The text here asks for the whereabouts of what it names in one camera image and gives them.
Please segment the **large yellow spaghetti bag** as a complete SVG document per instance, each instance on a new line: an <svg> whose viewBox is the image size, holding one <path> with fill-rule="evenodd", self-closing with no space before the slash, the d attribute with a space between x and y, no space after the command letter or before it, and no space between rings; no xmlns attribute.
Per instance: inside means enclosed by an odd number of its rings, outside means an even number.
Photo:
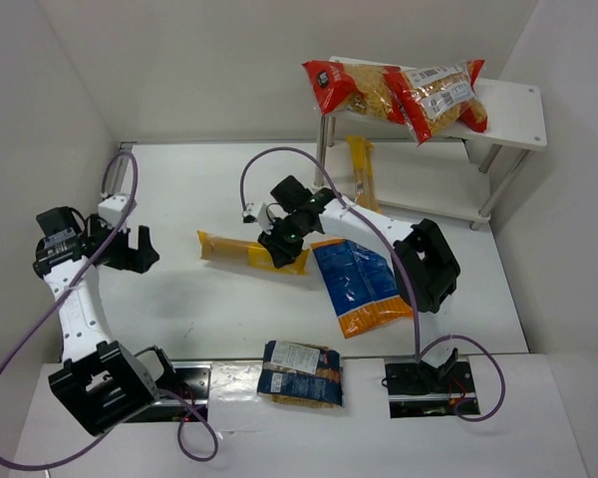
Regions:
<svg viewBox="0 0 598 478"><path fill-rule="evenodd" d="M200 258L203 260L248 266L267 272L300 276L307 274L308 249L303 249L293 263L276 268L271 254L258 242L229 239L202 230L197 230L196 234Z"/></svg>

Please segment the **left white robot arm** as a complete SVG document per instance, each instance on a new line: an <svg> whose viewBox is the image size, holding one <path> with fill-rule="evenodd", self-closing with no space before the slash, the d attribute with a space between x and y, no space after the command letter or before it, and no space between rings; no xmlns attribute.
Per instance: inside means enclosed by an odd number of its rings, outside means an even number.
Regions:
<svg viewBox="0 0 598 478"><path fill-rule="evenodd" d="M61 304L62 367L50 375L49 385L93 436L147 409L176 378L162 349L150 346L132 354L114 339L100 296L100 266L143 274L159 259L148 227L139 228L136 248L129 244L126 221L134 207L118 194L84 222L68 206L36 218L44 237L33 270Z"/></svg>

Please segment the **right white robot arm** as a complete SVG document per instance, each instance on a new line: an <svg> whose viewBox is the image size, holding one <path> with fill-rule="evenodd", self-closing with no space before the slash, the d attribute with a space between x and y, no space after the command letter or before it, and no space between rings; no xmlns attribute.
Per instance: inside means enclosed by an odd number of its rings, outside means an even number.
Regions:
<svg viewBox="0 0 598 478"><path fill-rule="evenodd" d="M450 309L460 265L440 226L393 219L341 195L335 188L316 192L289 175L271 191L285 212L273 215L264 202L242 202L242 218L261 228L258 242L275 268L296 261L306 236L319 233L353 242L385 258L401 298L414 313L415 360L439 368L452 356L443 315Z"/></svg>

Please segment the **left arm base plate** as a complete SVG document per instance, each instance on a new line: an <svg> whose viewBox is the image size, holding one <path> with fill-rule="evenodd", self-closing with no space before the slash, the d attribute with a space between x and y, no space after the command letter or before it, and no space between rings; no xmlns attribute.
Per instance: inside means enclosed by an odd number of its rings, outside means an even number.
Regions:
<svg viewBox="0 0 598 478"><path fill-rule="evenodd" d="M193 405L199 414L206 419L208 415L207 401L210 391L211 363L209 361L174 361L175 378L162 380L158 385L183 398ZM128 420L128 423L160 423L179 422L184 418L187 422L197 422L194 415L187 411L177 400L165 397L151 405L141 413Z"/></svg>

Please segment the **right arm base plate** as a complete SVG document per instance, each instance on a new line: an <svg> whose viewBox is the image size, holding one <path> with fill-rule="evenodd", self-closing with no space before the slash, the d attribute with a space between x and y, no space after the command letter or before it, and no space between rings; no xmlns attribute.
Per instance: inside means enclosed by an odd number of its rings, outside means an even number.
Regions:
<svg viewBox="0 0 598 478"><path fill-rule="evenodd" d="M471 367L459 358L443 375L426 363L413 360L385 362L382 386L388 392L390 417L416 418L480 414Z"/></svg>

